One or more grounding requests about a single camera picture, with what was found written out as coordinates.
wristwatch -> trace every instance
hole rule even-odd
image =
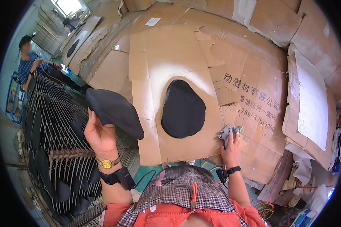
[[[240,170],[241,170],[240,166],[236,166],[236,167],[233,167],[233,168],[229,168],[229,169],[227,170],[227,175],[233,174],[233,173],[235,173],[236,171],[240,171]]]
[[[119,162],[120,162],[120,159],[117,158],[115,161],[110,161],[110,160],[103,160],[103,161],[99,161],[97,160],[96,158],[96,161],[97,161],[97,164],[105,169],[109,169],[115,165],[117,165]]]

gold watch face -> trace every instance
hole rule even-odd
[[[101,164],[102,164],[102,167],[104,167],[105,169],[111,168],[111,161],[109,160],[101,161]]]

wrist device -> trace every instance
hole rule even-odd
[[[117,165],[120,162],[120,159],[117,158],[115,161],[110,161],[110,160],[103,160],[103,161],[99,161],[96,158],[97,164],[105,169],[109,169],[115,165]]]
[[[135,188],[136,186],[132,176],[130,175],[126,167],[123,167],[112,174],[104,174],[100,172],[100,175],[106,184],[113,185],[116,183],[120,183],[128,191],[130,191],[130,189],[132,188]]]
[[[226,179],[228,178],[228,176],[230,174],[233,174],[236,171],[240,171],[240,170],[241,170],[240,166],[236,166],[236,167],[233,167],[233,168],[229,168],[228,170],[218,169],[218,170],[216,170],[216,173],[217,173],[218,178],[220,179],[221,183],[225,183]]]

label sticker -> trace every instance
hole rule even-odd
[[[145,23],[145,25],[154,26],[155,24],[158,23],[158,21],[160,21],[160,18],[152,17],[150,18],[150,20],[148,20],[148,22]]]

orange shirt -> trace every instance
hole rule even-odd
[[[264,220],[259,216],[258,211],[252,207],[241,207],[235,200],[230,200],[234,205],[235,212],[221,212],[212,209],[196,209],[195,212],[217,227],[241,226],[238,220],[241,216],[250,227],[266,226]],[[115,226],[118,220],[131,207],[130,204],[108,204],[107,209],[100,216],[100,226]],[[141,212],[134,226],[179,226],[192,213],[191,209],[175,204],[158,204]]]

